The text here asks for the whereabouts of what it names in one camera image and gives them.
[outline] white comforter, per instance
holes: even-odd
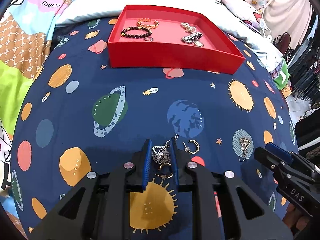
[[[202,13],[221,30],[248,44],[269,72],[282,61],[278,49],[215,0],[74,0],[57,20],[56,27],[101,17],[117,17],[127,4],[168,6]]]

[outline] white tile floor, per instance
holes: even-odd
[[[293,96],[288,96],[286,101],[289,106],[289,115],[291,117],[292,124],[295,126],[299,121],[300,116],[304,115],[305,112],[310,109],[310,102],[303,101],[300,98],[294,98]]]

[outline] colorful blanket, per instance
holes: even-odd
[[[13,0],[0,19],[0,195],[11,185],[11,141],[21,104],[43,70],[53,30],[73,0]]]

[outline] silver bolt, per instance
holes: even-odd
[[[197,166],[198,166],[198,164],[197,163],[195,163],[195,162],[188,162],[188,167],[190,168],[190,169],[194,169],[194,168],[196,168]]]
[[[224,175],[229,178],[229,179],[232,179],[234,176],[235,176],[235,173],[233,171],[226,171],[224,173]]]
[[[94,171],[88,172],[87,174],[88,179],[94,179],[95,177],[97,177],[97,173],[95,173]]]
[[[131,169],[131,168],[133,168],[133,163],[125,163],[125,164],[123,164],[123,166],[124,166],[124,168],[126,168],[126,169]]]

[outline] red box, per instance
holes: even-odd
[[[154,41],[121,37],[124,28],[136,26],[137,20],[159,21],[152,31]],[[186,22],[203,33],[204,47],[186,44],[181,38],[190,34],[181,27]],[[145,34],[132,30],[128,34]],[[234,74],[244,56],[233,42],[203,14],[153,5],[126,5],[108,40],[111,67],[190,68]]]

